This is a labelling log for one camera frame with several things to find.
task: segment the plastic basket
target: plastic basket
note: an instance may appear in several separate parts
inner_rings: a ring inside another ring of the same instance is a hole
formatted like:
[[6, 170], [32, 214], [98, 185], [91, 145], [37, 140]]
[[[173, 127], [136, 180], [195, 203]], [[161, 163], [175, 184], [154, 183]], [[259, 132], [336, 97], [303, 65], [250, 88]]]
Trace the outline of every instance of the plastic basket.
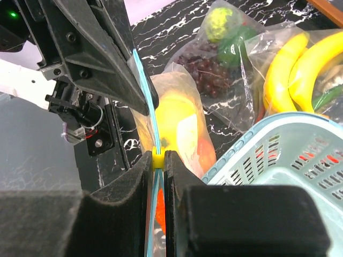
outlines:
[[289, 112], [263, 119], [202, 178], [208, 185], [296, 185], [315, 201], [343, 256], [343, 129], [317, 115]]

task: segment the green light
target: green light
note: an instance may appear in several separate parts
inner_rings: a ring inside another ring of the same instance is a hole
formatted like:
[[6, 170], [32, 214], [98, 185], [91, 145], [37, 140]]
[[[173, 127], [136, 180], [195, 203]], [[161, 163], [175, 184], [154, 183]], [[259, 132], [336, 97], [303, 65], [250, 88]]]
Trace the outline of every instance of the green light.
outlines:
[[18, 15], [15, 12], [10, 12], [10, 16], [13, 17], [13, 18], [17, 18], [18, 17]]

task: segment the clear plastic bag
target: clear plastic bag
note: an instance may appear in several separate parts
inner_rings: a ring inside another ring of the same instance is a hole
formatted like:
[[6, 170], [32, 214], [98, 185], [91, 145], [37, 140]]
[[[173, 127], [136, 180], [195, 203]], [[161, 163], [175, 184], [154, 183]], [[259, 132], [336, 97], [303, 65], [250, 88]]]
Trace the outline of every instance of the clear plastic bag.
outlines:
[[233, 5], [215, 1], [197, 34], [170, 59], [191, 74], [203, 106], [224, 123], [245, 132], [255, 122], [253, 70], [244, 40], [265, 31]]
[[[129, 60], [136, 78], [134, 61]], [[207, 131], [204, 111], [194, 80], [181, 65], [173, 63], [159, 75], [151, 77], [159, 96], [155, 110], [161, 146], [177, 151], [185, 166], [201, 178], [217, 161]], [[155, 145], [150, 116], [131, 109], [137, 125], [142, 152]], [[154, 256], [166, 256], [165, 204], [159, 189], [154, 223]]]
[[306, 111], [343, 122], [342, 29], [305, 32], [287, 22], [246, 40], [245, 47], [260, 118]]

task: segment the yellow clip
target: yellow clip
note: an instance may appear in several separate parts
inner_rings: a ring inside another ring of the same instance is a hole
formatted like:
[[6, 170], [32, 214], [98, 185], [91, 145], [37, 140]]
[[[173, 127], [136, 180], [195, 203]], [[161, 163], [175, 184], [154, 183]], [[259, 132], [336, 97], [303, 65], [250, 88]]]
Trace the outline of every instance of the yellow clip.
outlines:
[[156, 153], [156, 146], [152, 148], [152, 170], [164, 169], [165, 167], [165, 148], [161, 147], [161, 154]]

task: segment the grapes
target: grapes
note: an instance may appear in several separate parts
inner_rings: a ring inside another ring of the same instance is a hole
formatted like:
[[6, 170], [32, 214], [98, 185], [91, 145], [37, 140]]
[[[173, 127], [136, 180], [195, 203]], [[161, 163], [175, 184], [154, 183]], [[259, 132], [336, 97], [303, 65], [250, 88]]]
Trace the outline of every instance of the grapes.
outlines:
[[217, 61], [218, 45], [215, 43], [195, 42], [187, 46], [186, 51], [176, 59], [183, 65], [195, 81], [199, 93], [205, 93], [212, 98], [217, 98], [222, 93], [227, 93], [231, 86], [232, 71], [221, 66]]
[[213, 88], [210, 92], [210, 96], [212, 96], [213, 98], [217, 98], [219, 95], [219, 92], [217, 89]]
[[210, 93], [212, 91], [212, 86], [210, 84], [205, 84], [204, 85], [204, 91], [206, 93]]
[[199, 78], [199, 72], [197, 71], [192, 71], [191, 76], [194, 80], [197, 80]]

